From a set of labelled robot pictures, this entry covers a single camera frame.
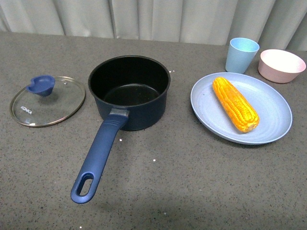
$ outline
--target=navy blue saucepan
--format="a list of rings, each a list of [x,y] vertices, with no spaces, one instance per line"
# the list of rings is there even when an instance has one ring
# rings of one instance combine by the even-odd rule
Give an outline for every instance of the navy blue saucepan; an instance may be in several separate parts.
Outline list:
[[[115,57],[92,71],[88,86],[103,123],[72,187],[71,199],[74,202],[83,204],[94,197],[120,129],[144,129],[162,117],[169,85],[169,71],[148,57]],[[80,195],[88,179],[92,180],[90,188],[87,194]]]

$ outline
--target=pink bowl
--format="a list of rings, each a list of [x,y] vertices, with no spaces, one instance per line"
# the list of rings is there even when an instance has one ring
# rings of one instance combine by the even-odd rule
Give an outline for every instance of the pink bowl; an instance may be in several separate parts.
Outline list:
[[[297,55],[279,49],[267,49],[260,54],[259,73],[276,83],[287,83],[306,69],[306,63]]]

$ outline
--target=light blue cup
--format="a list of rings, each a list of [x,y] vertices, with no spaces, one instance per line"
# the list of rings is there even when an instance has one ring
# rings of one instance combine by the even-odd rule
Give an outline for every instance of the light blue cup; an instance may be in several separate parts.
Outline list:
[[[232,73],[244,73],[260,46],[257,42],[248,38],[237,37],[230,41],[226,71]]]

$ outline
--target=corn cob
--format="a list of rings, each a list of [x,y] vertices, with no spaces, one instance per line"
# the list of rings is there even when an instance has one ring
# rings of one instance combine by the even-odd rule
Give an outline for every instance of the corn cob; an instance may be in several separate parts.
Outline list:
[[[257,127],[260,121],[257,112],[227,79],[217,77],[214,79],[212,87],[238,130],[247,133]]]

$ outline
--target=light blue plate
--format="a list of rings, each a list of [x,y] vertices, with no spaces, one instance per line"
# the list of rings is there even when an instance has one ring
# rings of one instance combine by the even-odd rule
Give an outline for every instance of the light blue plate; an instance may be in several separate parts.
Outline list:
[[[217,77],[228,79],[257,111],[259,125],[242,133],[233,125],[212,88]],[[191,104],[197,118],[213,133],[229,141],[261,145],[282,138],[292,125],[287,101],[268,84],[239,73],[214,73],[198,80],[191,91]]]

